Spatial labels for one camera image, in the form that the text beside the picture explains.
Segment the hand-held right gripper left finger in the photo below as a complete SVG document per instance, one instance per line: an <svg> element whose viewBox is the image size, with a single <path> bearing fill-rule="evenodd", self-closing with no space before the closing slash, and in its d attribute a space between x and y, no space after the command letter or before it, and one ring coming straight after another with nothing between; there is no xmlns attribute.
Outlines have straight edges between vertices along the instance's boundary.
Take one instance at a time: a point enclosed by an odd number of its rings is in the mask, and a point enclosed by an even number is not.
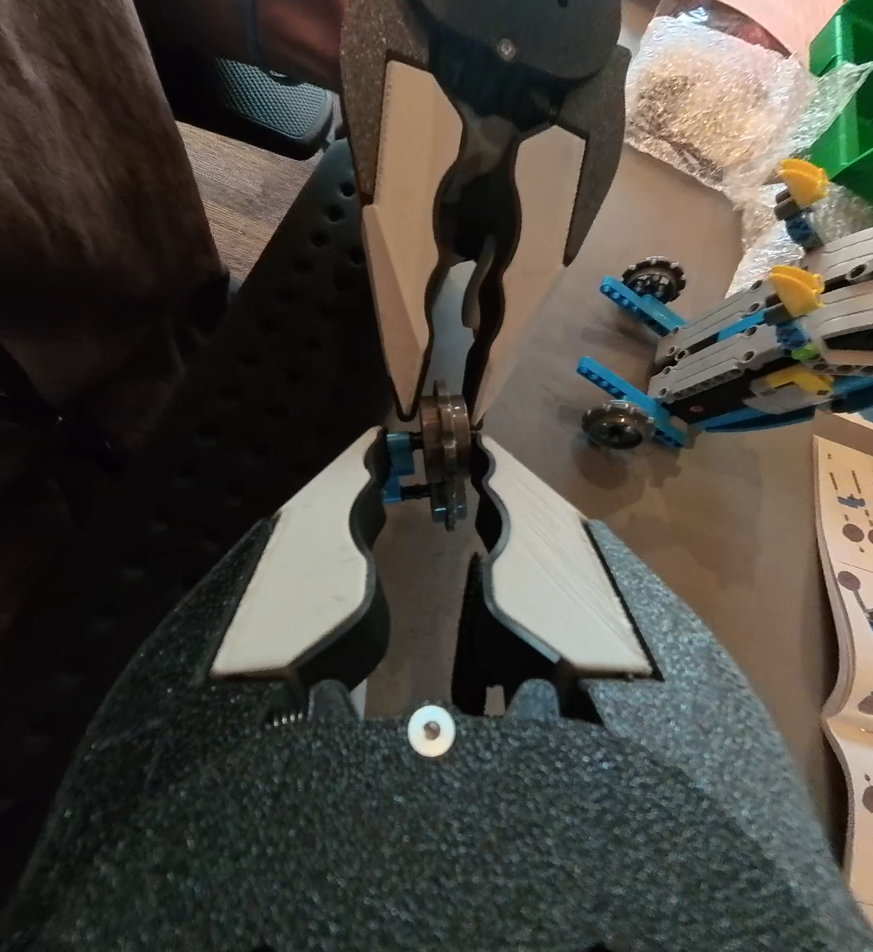
<svg viewBox="0 0 873 952"><path fill-rule="evenodd" d="M384 428L371 427L278 510L213 678L369 678L390 633L373 554L389 470Z"/></svg>

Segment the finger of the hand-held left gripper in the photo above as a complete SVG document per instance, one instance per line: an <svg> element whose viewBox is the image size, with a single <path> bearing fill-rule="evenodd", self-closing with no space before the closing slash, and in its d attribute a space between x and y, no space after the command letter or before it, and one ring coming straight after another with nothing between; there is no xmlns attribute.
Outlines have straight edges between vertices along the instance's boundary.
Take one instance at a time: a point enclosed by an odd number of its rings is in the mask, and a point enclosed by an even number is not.
<svg viewBox="0 0 873 952"><path fill-rule="evenodd" d="M517 236L499 279L501 321L490 343L470 415L481 419L499 397L531 319L565 270L563 262L585 141L553 125L522 141L514 157Z"/></svg>
<svg viewBox="0 0 873 952"><path fill-rule="evenodd" d="M437 80L414 65L388 62L374 194L362 210L362 232L401 419L416 415L428 367L428 291L440 261L436 209L462 139L462 119Z"/></svg>

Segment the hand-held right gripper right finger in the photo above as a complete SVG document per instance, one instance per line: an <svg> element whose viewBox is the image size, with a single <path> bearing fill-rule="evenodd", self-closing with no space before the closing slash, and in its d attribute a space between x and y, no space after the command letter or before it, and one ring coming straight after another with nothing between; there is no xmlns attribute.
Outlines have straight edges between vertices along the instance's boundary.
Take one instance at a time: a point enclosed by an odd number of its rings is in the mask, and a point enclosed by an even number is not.
<svg viewBox="0 0 873 952"><path fill-rule="evenodd" d="M639 638L583 513L491 437L478 437L483 597L546 660L583 678L649 677Z"/></svg>

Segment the small black toy wheel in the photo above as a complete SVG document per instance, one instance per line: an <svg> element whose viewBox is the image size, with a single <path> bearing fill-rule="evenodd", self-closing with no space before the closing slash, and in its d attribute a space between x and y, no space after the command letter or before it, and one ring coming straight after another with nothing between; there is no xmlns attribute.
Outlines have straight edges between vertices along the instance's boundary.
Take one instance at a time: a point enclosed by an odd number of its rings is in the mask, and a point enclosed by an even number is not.
<svg viewBox="0 0 873 952"><path fill-rule="evenodd" d="M430 482L430 507L433 522L450 532L467 518L467 495L464 480Z"/></svg>

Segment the large black toy wheel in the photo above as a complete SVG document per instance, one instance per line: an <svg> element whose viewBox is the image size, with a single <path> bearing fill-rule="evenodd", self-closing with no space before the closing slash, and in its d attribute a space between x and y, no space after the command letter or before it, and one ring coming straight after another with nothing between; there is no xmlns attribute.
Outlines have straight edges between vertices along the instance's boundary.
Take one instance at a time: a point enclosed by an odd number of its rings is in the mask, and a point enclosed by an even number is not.
<svg viewBox="0 0 873 952"><path fill-rule="evenodd" d="M472 428L465 398L443 379L419 401L419 435L423 468L431 486L458 482L470 472Z"/></svg>

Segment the black perforated chair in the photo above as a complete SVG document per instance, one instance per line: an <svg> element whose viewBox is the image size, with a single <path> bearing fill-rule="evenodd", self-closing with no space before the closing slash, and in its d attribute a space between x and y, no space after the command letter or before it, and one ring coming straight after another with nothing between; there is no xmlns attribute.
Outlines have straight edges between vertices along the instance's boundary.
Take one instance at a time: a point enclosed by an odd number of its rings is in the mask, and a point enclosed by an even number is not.
<svg viewBox="0 0 873 952"><path fill-rule="evenodd" d="M211 676L278 510L391 410L350 140L323 158L149 440L17 629L0 701L3 828L36 831L104 698L186 585L238 578L197 622Z"/></svg>

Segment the bubble wrap bag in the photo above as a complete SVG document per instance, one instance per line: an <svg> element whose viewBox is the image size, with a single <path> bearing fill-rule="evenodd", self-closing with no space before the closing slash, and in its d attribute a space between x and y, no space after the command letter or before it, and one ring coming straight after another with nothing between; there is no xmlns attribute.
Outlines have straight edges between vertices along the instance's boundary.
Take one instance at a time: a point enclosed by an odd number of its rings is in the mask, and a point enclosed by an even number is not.
<svg viewBox="0 0 873 952"><path fill-rule="evenodd" d="M873 76L873 61L822 76L721 2L659 6L626 80L626 143L721 194L745 251L793 248L773 213L786 159L812 160Z"/></svg>

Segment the blue grey toy robot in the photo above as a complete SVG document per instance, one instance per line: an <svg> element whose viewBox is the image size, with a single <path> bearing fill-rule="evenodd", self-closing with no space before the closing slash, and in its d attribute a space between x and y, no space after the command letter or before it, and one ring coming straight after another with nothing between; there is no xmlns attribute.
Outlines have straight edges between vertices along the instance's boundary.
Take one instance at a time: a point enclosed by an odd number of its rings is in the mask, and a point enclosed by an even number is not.
<svg viewBox="0 0 873 952"><path fill-rule="evenodd" d="M594 446L674 449L698 432L757 431L809 421L817 411L873 410L873 225L829 238L815 220L830 181L820 166L784 160L773 208L793 243L779 263L691 321L673 303L681 266L649 257L601 293L658 337L644 388L593 358L578 374L608 399L585 412Z"/></svg>

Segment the instruction booklet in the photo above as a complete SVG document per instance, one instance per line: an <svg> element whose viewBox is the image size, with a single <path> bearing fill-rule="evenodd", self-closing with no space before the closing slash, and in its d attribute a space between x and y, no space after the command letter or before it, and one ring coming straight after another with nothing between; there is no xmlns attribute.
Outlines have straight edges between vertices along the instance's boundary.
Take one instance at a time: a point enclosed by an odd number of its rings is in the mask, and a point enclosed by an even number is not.
<svg viewBox="0 0 873 952"><path fill-rule="evenodd" d="M844 870L873 927L873 457L813 439L815 525L838 651L824 732L844 775Z"/></svg>

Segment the person's brown shirt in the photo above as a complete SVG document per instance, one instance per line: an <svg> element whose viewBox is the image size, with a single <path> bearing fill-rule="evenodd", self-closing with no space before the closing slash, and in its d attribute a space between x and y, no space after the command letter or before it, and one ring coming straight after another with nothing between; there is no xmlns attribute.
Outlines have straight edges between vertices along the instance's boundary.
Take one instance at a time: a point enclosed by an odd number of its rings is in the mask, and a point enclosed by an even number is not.
<svg viewBox="0 0 873 952"><path fill-rule="evenodd" d="M338 85L348 2L0 2L0 341L135 444L224 276L150 41Z"/></svg>

